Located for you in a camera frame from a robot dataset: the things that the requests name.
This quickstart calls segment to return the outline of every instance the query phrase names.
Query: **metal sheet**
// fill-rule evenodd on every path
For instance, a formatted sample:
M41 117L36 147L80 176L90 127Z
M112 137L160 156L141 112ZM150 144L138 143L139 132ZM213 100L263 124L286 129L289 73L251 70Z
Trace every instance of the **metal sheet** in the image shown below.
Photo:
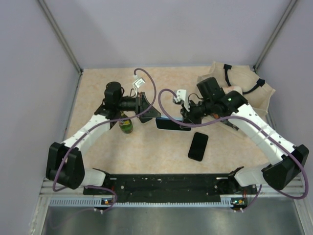
M81 208L49 208L58 225ZM221 208L115 208L101 215L85 211L43 235L301 235L293 200L259 198L245 213Z

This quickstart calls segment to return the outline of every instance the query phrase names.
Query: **black cable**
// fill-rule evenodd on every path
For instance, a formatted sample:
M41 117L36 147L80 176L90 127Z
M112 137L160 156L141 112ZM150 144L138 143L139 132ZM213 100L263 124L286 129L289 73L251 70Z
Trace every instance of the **black cable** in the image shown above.
M196 93L191 93L191 94L188 96L188 104L190 104L189 98L190 98L190 96L191 96L192 94L196 95L196 97L197 97L198 99L203 100L203 98L200 98Z
M135 97L136 96L136 93L132 96L132 92L135 91L134 88L131 88L131 93L129 94L129 97Z

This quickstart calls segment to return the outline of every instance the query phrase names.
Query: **white wall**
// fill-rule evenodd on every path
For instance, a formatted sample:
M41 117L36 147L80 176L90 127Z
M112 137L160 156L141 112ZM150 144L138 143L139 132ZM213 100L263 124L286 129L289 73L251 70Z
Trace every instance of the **white wall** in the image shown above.
M23 235L78 75L35 0L3 2L0 32L0 234Z
M290 0L46 0L84 68L256 62Z
M277 129L311 151L305 169L313 205L313 1L301 0L259 70L277 91L271 111Z

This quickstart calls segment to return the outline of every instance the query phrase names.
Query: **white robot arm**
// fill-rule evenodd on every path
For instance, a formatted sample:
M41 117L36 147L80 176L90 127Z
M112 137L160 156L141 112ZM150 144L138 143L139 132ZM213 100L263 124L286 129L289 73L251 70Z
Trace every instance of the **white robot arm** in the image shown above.
M232 177L242 187L267 183L276 190L282 190L300 170L295 162L271 140L276 141L293 154L302 165L306 162L309 150L304 145L295 146L280 136L256 114L240 93L231 91L225 94L214 77L198 83L197 87L203 96L202 101L198 104L188 100L186 90L177 90L176 96L173 98L174 103L182 105L180 113L183 116L183 122L201 124L203 117L216 114L219 117L246 118L261 128L258 130L242 119L230 118L228 120L249 136L269 161L256 167L238 168L230 173L229 178Z
M102 186L106 172L85 169L83 156L101 135L115 125L115 122L110 120L119 119L121 111L134 111L138 115L150 106L144 92L136 93L135 97L123 96L123 93L124 89L120 83L108 83L101 105L86 125L62 143L55 142L50 146L46 168L48 179L57 178L57 183L71 189L87 185ZM146 122L160 116L161 113L151 107L140 115L139 119ZM59 169L66 156L66 163Z

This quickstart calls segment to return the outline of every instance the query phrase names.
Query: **beige tabletop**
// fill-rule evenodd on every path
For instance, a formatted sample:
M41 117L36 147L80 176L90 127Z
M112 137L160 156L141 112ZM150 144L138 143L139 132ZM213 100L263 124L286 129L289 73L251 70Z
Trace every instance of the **beige tabletop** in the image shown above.
M197 77L208 73L209 67L154 67L145 68L155 80L157 91L163 88L195 91ZM68 136L85 125L104 98L106 84L120 82L125 94L130 92L134 68L88 69L78 91ZM153 86L149 78L138 72L146 83L140 88L148 100L153 99ZM180 106L172 102L172 95L164 93L162 104L169 114L180 117ZM157 100L154 104L160 112ZM133 119L134 131L124 134L118 125L101 136L83 156L86 168L98 168L108 173L221 173L239 166L266 163L262 151L247 138L228 132L213 124L191 131L159 130L152 120L142 125ZM209 136L202 162L187 157L195 132Z

